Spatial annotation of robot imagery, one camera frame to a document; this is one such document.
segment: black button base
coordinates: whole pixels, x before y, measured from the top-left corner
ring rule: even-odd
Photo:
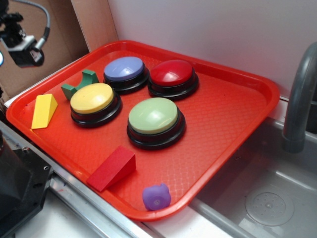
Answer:
[[[178,110],[175,124],[166,131],[157,134],[141,134],[136,132],[128,122],[127,134],[130,141],[137,147],[145,150],[159,150],[175,144],[184,135],[186,120]]]
[[[143,64],[143,71],[138,76],[124,81],[118,82],[110,80],[104,73],[104,83],[110,85],[111,88],[113,88],[119,94],[129,94],[145,87],[149,77],[150,72]]]
[[[113,93],[114,97],[109,105],[95,113],[81,114],[75,112],[72,107],[70,107],[71,118],[77,125],[85,128],[98,127],[110,122],[121,112],[122,109],[121,97],[115,91],[113,91]]]
[[[149,94],[153,97],[168,98],[170,100],[180,100],[192,95],[199,86],[199,79],[193,70],[193,74],[185,83],[176,86],[160,86],[151,80],[148,81]]]

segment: white wall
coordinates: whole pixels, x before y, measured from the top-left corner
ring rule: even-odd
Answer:
[[[275,81],[289,95],[317,41],[316,0],[108,0],[120,40],[134,40]]]

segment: stainless steel sink basin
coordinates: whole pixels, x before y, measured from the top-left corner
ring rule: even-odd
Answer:
[[[191,203],[233,237],[317,237],[317,137],[290,154],[267,119]]]

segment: cable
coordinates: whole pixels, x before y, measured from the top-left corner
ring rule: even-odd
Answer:
[[[35,3],[35,2],[32,2],[32,1],[26,1],[26,0],[12,0],[12,1],[16,1],[16,2],[20,2],[20,3],[24,3],[24,4],[28,4],[28,5],[32,5],[32,6],[38,7],[39,9],[41,9],[45,13],[46,18],[47,18],[47,23],[46,23],[46,27],[45,27],[45,30],[44,30],[44,34],[43,34],[41,39],[38,41],[38,43],[34,47],[34,50],[40,51],[42,46],[44,45],[44,43],[48,39],[49,34],[50,34],[51,17],[50,17],[49,12],[42,5],[39,5],[38,3]]]

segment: tray rim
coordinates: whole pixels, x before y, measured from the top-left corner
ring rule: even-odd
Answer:
[[[123,48],[125,48],[126,50],[129,50],[129,48],[131,47],[134,49],[145,47],[149,51],[158,52],[158,54],[160,54],[161,57],[163,58],[166,57],[166,60],[167,58],[171,59],[172,57],[174,59],[183,59],[183,60],[189,61],[193,65],[193,67],[195,67],[195,70],[197,69],[197,71],[200,71],[202,73],[204,73],[203,71],[204,67],[207,66],[207,67],[212,67],[215,72],[220,73],[225,71],[235,76],[241,76],[241,78],[243,77],[243,79],[248,78],[250,82],[254,82],[254,80],[256,80],[259,82],[259,84],[255,85],[254,86],[255,88],[253,87],[253,89],[262,93],[265,96],[266,102],[267,102],[265,109],[262,110],[261,113],[258,114],[257,117],[255,117],[254,120],[242,131],[242,133],[238,137],[235,138],[235,140],[226,148],[226,150],[218,157],[218,159],[213,164],[210,165],[207,171],[204,174],[202,174],[202,176],[194,183],[194,185],[190,187],[190,189],[187,192],[185,192],[184,195],[171,206],[159,211],[139,211],[134,209],[130,204],[126,204],[125,202],[121,201],[121,203],[118,203],[118,202],[115,202],[116,199],[113,199],[113,200],[111,199],[110,201],[107,200],[109,203],[112,203],[112,205],[116,209],[118,209],[119,211],[121,211],[122,213],[124,213],[126,216],[128,216],[131,219],[138,220],[138,221],[155,221],[155,220],[159,220],[159,219],[171,216],[188,205],[188,203],[196,196],[199,190],[208,182],[210,178],[212,178],[212,176],[230,158],[230,156],[236,151],[236,149],[239,148],[240,145],[243,144],[243,142],[253,133],[253,131],[265,120],[265,118],[268,116],[271,110],[275,108],[275,106],[277,105],[279,101],[279,90],[274,82],[259,75],[251,74],[251,73],[244,72],[238,69],[233,69],[233,68],[223,66],[220,64],[208,62],[202,59],[185,56],[179,53],[149,46],[149,45],[135,42],[135,41],[116,41],[109,44],[105,44],[104,46],[101,46],[100,48],[94,50],[93,52],[88,53],[87,55],[71,63],[64,69],[51,75],[43,82],[31,88],[29,91],[20,95],[9,106],[6,112],[6,117],[8,121],[11,122],[15,127],[17,127],[23,134],[29,137],[32,141],[34,141],[40,148],[42,147],[49,148],[49,145],[46,142],[44,142],[41,138],[39,138],[36,134],[34,134],[26,125],[24,125],[18,118],[15,117],[14,112],[19,111],[20,109],[24,108],[26,104],[35,100],[36,95],[43,94],[46,91],[50,90],[52,88],[51,87],[52,85],[53,87],[55,87],[56,84],[58,84],[58,82],[55,82],[54,80],[56,78],[61,77],[60,76],[61,74],[64,74],[67,76],[68,72],[72,71],[73,67],[84,66],[85,62],[88,61],[89,59],[96,58],[100,56],[100,54],[102,54],[105,50],[115,49],[116,47],[121,47],[121,50],[123,50]],[[245,82],[242,83],[239,81],[238,82],[235,81],[234,83],[236,84],[241,83],[241,85],[245,86]],[[56,153],[53,150],[52,151],[49,150],[46,152],[52,158],[56,156]]]

